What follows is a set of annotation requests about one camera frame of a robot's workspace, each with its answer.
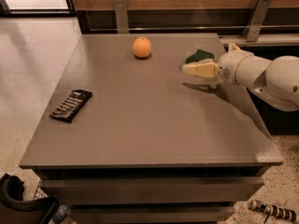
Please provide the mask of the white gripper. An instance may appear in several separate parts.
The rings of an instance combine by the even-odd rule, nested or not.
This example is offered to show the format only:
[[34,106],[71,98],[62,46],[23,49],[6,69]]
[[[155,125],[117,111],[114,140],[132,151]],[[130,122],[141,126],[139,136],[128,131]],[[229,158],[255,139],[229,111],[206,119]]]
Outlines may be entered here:
[[230,43],[228,50],[227,53],[220,57],[218,65],[214,62],[187,63],[182,66],[182,72],[189,76],[213,78],[218,75],[219,67],[221,79],[235,85],[238,66],[248,57],[253,57],[253,54],[240,50],[240,47],[235,43]]

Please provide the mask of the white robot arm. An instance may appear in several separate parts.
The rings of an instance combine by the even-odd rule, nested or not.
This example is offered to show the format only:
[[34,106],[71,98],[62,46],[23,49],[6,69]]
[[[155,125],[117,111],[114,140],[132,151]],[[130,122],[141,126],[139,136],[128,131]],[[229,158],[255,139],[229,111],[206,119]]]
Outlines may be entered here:
[[271,61],[230,43],[228,51],[215,63],[210,53],[197,50],[200,58],[186,61],[182,72],[189,76],[220,77],[240,85],[254,95],[285,112],[299,110],[299,58],[280,56]]

